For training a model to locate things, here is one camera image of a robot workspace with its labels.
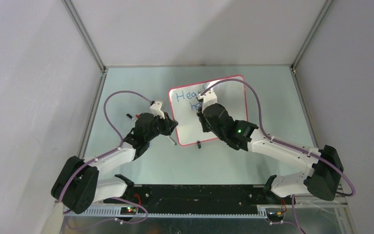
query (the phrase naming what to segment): wire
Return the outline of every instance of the wire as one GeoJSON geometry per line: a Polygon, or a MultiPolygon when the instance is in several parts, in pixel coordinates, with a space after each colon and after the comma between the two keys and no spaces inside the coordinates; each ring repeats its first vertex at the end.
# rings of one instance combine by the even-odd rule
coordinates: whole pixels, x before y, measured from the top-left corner
{"type": "Polygon", "coordinates": [[[282,198],[281,201],[283,202],[283,206],[285,208],[285,210],[283,211],[283,213],[286,213],[287,207],[286,207],[286,202],[284,201],[284,198],[282,198]]]}
{"type": "Polygon", "coordinates": [[[138,205],[141,205],[141,198],[140,198],[140,195],[135,194],[134,197],[138,198],[138,205]]]}
{"type": "Polygon", "coordinates": [[[105,102],[104,102],[104,115],[105,115],[105,119],[107,120],[107,122],[109,123],[109,125],[112,127],[112,129],[114,129],[114,131],[118,134],[118,136],[120,137],[120,140],[121,140],[121,143],[119,145],[119,147],[122,146],[122,144],[124,143],[124,139],[121,135],[121,133],[118,131],[118,129],[111,123],[111,120],[108,118],[108,115],[107,115],[107,102],[110,100],[110,98],[112,98],[113,96],[117,95],[117,94],[122,94],[122,93],[127,93],[127,94],[135,94],[135,95],[138,95],[140,97],[142,97],[144,100],[146,100],[147,102],[151,103],[151,100],[146,98],[145,96],[143,96],[142,94],[140,93],[137,93],[137,92],[134,92],[134,91],[129,91],[129,90],[122,90],[122,91],[117,91],[117,92],[114,92],[112,94],[110,94],[107,99],[105,99],[105,102]]]}
{"type": "MultiPolygon", "coordinates": [[[[108,118],[108,115],[107,115],[107,103],[108,103],[108,101],[109,101],[109,100],[110,100],[114,95],[121,94],[121,93],[135,94],[135,95],[138,95],[138,96],[142,97],[142,98],[143,98],[144,100],[146,100],[148,103],[151,103],[151,100],[148,99],[148,98],[146,98],[146,97],[143,96],[142,94],[137,93],[137,92],[134,92],[134,91],[127,91],[127,90],[114,92],[114,93],[110,94],[110,95],[107,97],[107,99],[105,99],[105,102],[104,102],[104,115],[105,115],[105,119],[107,120],[107,122],[109,123],[109,125],[114,129],[114,131],[118,134],[118,136],[120,137],[120,144],[119,144],[119,146],[118,146],[117,148],[114,148],[114,149],[112,149],[112,150],[110,150],[110,151],[108,151],[108,152],[105,152],[105,153],[101,154],[100,156],[95,157],[95,158],[89,160],[88,162],[84,163],[82,166],[80,166],[80,167],[79,167],[79,168],[78,168],[78,169],[77,169],[77,170],[76,170],[76,171],[71,175],[71,177],[68,179],[67,183],[65,183],[65,186],[64,186],[64,188],[62,189],[61,194],[59,195],[59,199],[58,199],[58,202],[59,202],[59,203],[62,202],[62,199],[64,198],[64,195],[65,195],[65,193],[66,193],[68,187],[69,187],[70,184],[72,183],[72,181],[73,181],[73,179],[75,178],[75,176],[76,176],[80,171],[82,171],[82,169],[84,169],[84,168],[85,168],[86,166],[88,166],[89,164],[95,162],[96,160],[100,160],[100,159],[102,159],[102,158],[104,158],[104,157],[106,157],[106,156],[108,156],[108,155],[110,155],[110,154],[112,154],[112,153],[117,152],[117,151],[118,151],[118,148],[120,148],[120,147],[123,145],[123,143],[124,143],[124,139],[123,139],[121,133],[120,133],[120,132],[118,131],[118,129],[117,129],[117,128],[112,124],[112,122],[110,121],[110,119],[108,118]]],[[[135,203],[132,203],[132,202],[130,202],[130,201],[123,200],[123,199],[121,199],[121,198],[119,198],[119,197],[112,197],[112,198],[113,198],[113,199],[116,199],[116,200],[120,200],[120,201],[126,202],[126,203],[128,203],[128,204],[135,204],[135,203]]],[[[147,217],[148,217],[148,212],[147,212],[147,210],[146,210],[144,207],[142,207],[141,205],[136,204],[136,206],[139,207],[139,208],[141,208],[141,209],[143,209],[144,212],[146,212],[146,217],[143,218],[141,221],[137,221],[137,222],[127,222],[127,221],[124,221],[124,220],[122,220],[122,222],[124,222],[124,223],[140,223],[140,222],[142,222],[142,221],[144,221],[144,220],[147,219],[147,217]]],[[[63,212],[63,213],[64,213],[64,214],[68,214],[69,212],[71,212],[71,210],[65,211],[65,212],[63,212]]],[[[99,221],[99,222],[97,222],[97,223],[95,223],[95,224],[93,224],[93,225],[90,225],[90,226],[86,227],[85,229],[87,229],[87,228],[91,228],[91,227],[94,227],[94,226],[96,226],[96,225],[98,225],[98,224],[100,224],[100,223],[103,223],[103,222],[106,222],[106,221],[110,221],[110,220],[115,220],[115,218],[108,218],[108,219],[101,220],[101,221],[99,221]]]]}
{"type": "MultiPolygon", "coordinates": [[[[121,93],[129,93],[129,94],[135,94],[135,95],[138,95],[140,97],[142,97],[144,100],[146,100],[148,103],[150,103],[151,101],[146,98],[145,96],[143,96],[142,94],[140,93],[137,93],[137,92],[134,92],[134,91],[127,91],[127,90],[123,90],[123,91],[117,91],[117,92],[114,92],[112,94],[110,94],[107,99],[105,99],[105,102],[104,102],[104,115],[105,115],[105,119],[107,120],[107,122],[110,124],[110,126],[114,129],[114,131],[118,134],[118,136],[120,137],[120,144],[118,146],[121,147],[124,143],[124,139],[122,137],[122,135],[120,134],[120,132],[118,131],[118,129],[111,123],[110,121],[110,118],[108,118],[108,115],[107,115],[107,103],[108,101],[110,100],[110,98],[112,98],[114,95],[117,95],[117,94],[121,94],[121,93]]],[[[84,163],[82,166],[80,166],[72,175],[71,177],[68,179],[67,183],[65,184],[64,188],[62,189],[61,191],[61,194],[59,195],[59,199],[58,199],[58,202],[62,202],[62,199],[64,198],[64,195],[65,195],[65,192],[67,191],[67,188],[70,186],[71,182],[73,181],[73,179],[75,178],[75,176],[82,170],[84,169],[86,166],[88,166],[89,164],[95,162],[96,160],[100,160],[112,153],[115,153],[118,151],[118,148],[114,148],[106,153],[103,153],[101,154],[100,156],[98,157],[95,157],[91,160],[89,160],[88,162],[84,163]]]]}
{"type": "Polygon", "coordinates": [[[294,194],[292,195],[292,212],[293,212],[293,217],[295,218],[296,227],[298,228],[299,233],[303,233],[303,232],[302,232],[302,228],[300,227],[300,224],[299,224],[298,217],[297,217],[297,215],[296,215],[296,209],[295,209],[295,195],[294,195],[294,194]]]}
{"type": "Polygon", "coordinates": [[[74,230],[74,231],[78,231],[78,232],[80,232],[80,231],[83,231],[83,230],[87,230],[87,229],[93,228],[93,227],[97,226],[98,224],[101,224],[101,223],[104,223],[104,222],[108,222],[108,221],[120,221],[120,223],[136,224],[136,223],[141,223],[141,222],[143,222],[144,220],[146,220],[146,219],[148,218],[148,216],[149,216],[148,211],[147,211],[147,209],[146,209],[145,207],[143,207],[142,205],[139,205],[139,204],[136,204],[136,203],[133,203],[133,202],[130,202],[130,201],[124,200],[124,199],[119,198],[119,197],[111,197],[111,198],[112,198],[112,199],[115,199],[115,200],[119,200],[119,201],[125,202],[125,203],[130,204],[130,205],[133,205],[133,206],[136,206],[136,207],[138,207],[138,208],[141,208],[141,209],[146,213],[146,216],[145,216],[144,218],[142,218],[141,220],[134,221],[134,222],[131,222],[131,221],[124,221],[124,220],[121,220],[121,219],[119,219],[119,218],[117,218],[117,217],[114,217],[114,218],[106,218],[106,219],[103,219],[103,220],[101,220],[101,221],[99,221],[99,222],[96,222],[96,223],[94,223],[94,224],[91,224],[91,225],[89,225],[89,226],[87,226],[87,227],[83,227],[83,228],[75,228],[75,227],[71,227],[71,226],[69,225],[69,223],[67,222],[67,227],[68,227],[69,229],[71,229],[71,230],[74,230]]]}
{"type": "MultiPolygon", "coordinates": [[[[286,143],[284,141],[281,141],[281,140],[277,140],[277,139],[272,139],[272,137],[264,130],[263,128],[263,125],[262,125],[262,106],[260,105],[260,100],[259,100],[259,96],[257,96],[257,93],[256,91],[253,89],[253,87],[250,86],[249,83],[247,83],[246,81],[243,81],[241,79],[234,79],[234,78],[227,78],[227,79],[222,79],[212,85],[210,85],[207,89],[205,89],[202,93],[202,95],[204,95],[207,91],[209,91],[211,88],[213,88],[214,86],[218,85],[218,84],[221,84],[223,82],[227,82],[227,81],[236,81],[236,82],[240,82],[244,85],[246,85],[253,93],[254,97],[256,98],[256,102],[257,102],[257,108],[259,110],[259,125],[260,125],[260,130],[262,131],[263,135],[271,140],[272,142],[275,142],[275,143],[278,143],[280,145],[283,145],[285,147],[288,147],[288,148],[291,148],[291,149],[294,149],[294,150],[297,150],[297,151],[300,151],[302,152],[303,154],[308,154],[309,152],[303,148],[300,148],[298,146],[295,146],[295,145],[292,145],[292,144],[289,144],[289,143],[286,143]]],[[[340,193],[340,192],[337,192],[337,194],[339,195],[343,195],[343,196],[354,196],[356,194],[356,190],[355,190],[355,187],[353,185],[353,183],[347,178],[347,176],[341,171],[339,170],[339,168],[337,168],[335,165],[333,165],[332,163],[330,163],[329,161],[325,160],[324,158],[321,158],[320,156],[316,155],[316,154],[313,154],[311,153],[310,156],[318,159],[319,161],[322,161],[323,163],[325,163],[326,165],[328,165],[329,167],[331,167],[333,170],[335,170],[349,185],[349,187],[351,188],[352,192],[350,194],[344,194],[344,193],[340,193]]]]}

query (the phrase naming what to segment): whiteboard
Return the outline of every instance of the whiteboard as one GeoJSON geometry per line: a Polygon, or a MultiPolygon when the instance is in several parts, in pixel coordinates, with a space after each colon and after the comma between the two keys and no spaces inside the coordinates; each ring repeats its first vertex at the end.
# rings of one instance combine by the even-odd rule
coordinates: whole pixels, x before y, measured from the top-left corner
{"type": "MultiPolygon", "coordinates": [[[[208,80],[199,83],[175,87],[169,90],[168,98],[173,118],[178,121],[176,127],[177,141],[181,146],[196,144],[217,139],[213,133],[203,133],[197,117],[197,109],[201,106],[197,96],[210,85],[226,78],[244,80],[241,75],[208,80]]],[[[224,82],[212,88],[217,95],[217,102],[223,105],[234,120],[248,120],[246,89],[240,82],[224,82]]]]}

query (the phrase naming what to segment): white bracket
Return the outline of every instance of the white bracket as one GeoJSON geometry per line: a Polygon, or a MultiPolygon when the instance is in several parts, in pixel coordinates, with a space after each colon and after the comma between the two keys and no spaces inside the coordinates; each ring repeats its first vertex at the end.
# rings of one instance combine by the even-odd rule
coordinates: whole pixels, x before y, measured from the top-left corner
{"type": "Polygon", "coordinates": [[[209,90],[207,93],[204,95],[199,95],[200,100],[203,100],[203,107],[202,107],[202,112],[210,105],[216,104],[217,103],[217,96],[216,93],[209,90]]]}
{"type": "Polygon", "coordinates": [[[150,106],[150,111],[154,116],[159,116],[160,118],[166,118],[162,109],[164,108],[164,102],[162,100],[155,100],[150,106]]]}
{"type": "Polygon", "coordinates": [[[291,175],[277,176],[272,183],[272,192],[279,197],[286,197],[292,194],[309,194],[306,185],[303,184],[307,173],[299,172],[291,175]]]}

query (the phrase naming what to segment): gray wall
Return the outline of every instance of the gray wall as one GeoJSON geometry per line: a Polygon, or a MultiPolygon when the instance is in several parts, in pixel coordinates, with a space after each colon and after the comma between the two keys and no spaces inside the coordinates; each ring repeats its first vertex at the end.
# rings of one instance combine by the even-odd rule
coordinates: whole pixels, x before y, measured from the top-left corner
{"type": "Polygon", "coordinates": [[[0,233],[40,232],[99,76],[60,0],[0,0],[0,233]]]}
{"type": "Polygon", "coordinates": [[[291,64],[325,0],[74,0],[106,65],[291,64]]]}
{"type": "Polygon", "coordinates": [[[357,189],[357,229],[374,233],[374,1],[335,1],[297,77],[319,143],[338,149],[357,189]]]}

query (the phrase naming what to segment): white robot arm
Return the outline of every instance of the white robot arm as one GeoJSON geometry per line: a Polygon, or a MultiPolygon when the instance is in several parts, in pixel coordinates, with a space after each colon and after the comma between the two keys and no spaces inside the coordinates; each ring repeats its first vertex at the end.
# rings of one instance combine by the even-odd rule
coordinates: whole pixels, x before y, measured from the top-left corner
{"type": "MultiPolygon", "coordinates": [[[[84,212],[93,202],[110,197],[121,197],[127,189],[124,178],[104,178],[105,174],[116,167],[139,158],[148,148],[148,143],[158,135],[169,136],[178,123],[171,120],[163,112],[163,101],[151,102],[151,113],[142,113],[135,122],[135,127],[124,138],[121,147],[104,154],[100,160],[87,165],[68,185],[62,202],[76,214],[84,212]]],[[[66,186],[72,174],[85,162],[76,156],[67,160],[51,190],[51,195],[59,199],[61,191],[66,186]]]]}
{"type": "Polygon", "coordinates": [[[263,134],[256,124],[233,120],[227,110],[217,103],[214,91],[198,97],[202,103],[197,116],[204,132],[213,132],[219,139],[235,150],[246,150],[264,154],[286,162],[300,169],[299,173],[287,176],[273,175],[265,189],[272,200],[293,194],[313,194],[324,200],[335,198],[340,175],[310,154],[321,155],[343,171],[339,156],[331,146],[323,150],[303,145],[295,145],[270,134],[263,134]]]}

